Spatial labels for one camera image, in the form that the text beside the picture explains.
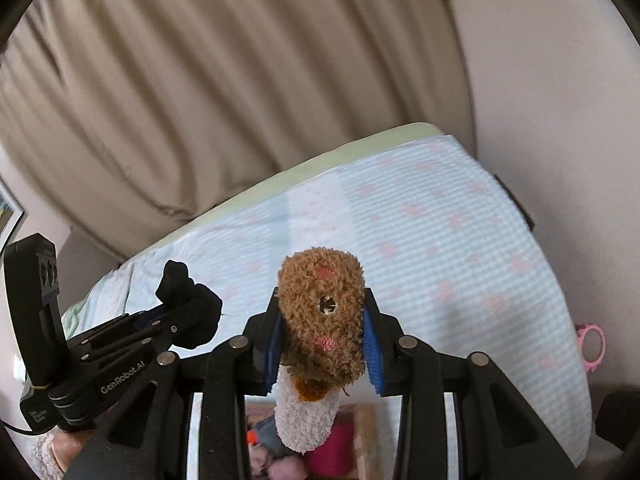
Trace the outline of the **person's left hand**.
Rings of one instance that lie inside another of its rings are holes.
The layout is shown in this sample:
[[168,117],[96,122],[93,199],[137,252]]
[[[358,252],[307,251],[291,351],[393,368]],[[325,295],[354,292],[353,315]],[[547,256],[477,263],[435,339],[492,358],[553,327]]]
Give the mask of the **person's left hand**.
[[99,428],[100,425],[97,422],[93,422],[87,428],[75,429],[74,431],[60,427],[55,428],[50,449],[55,463],[63,474],[66,474],[70,469],[72,463]]

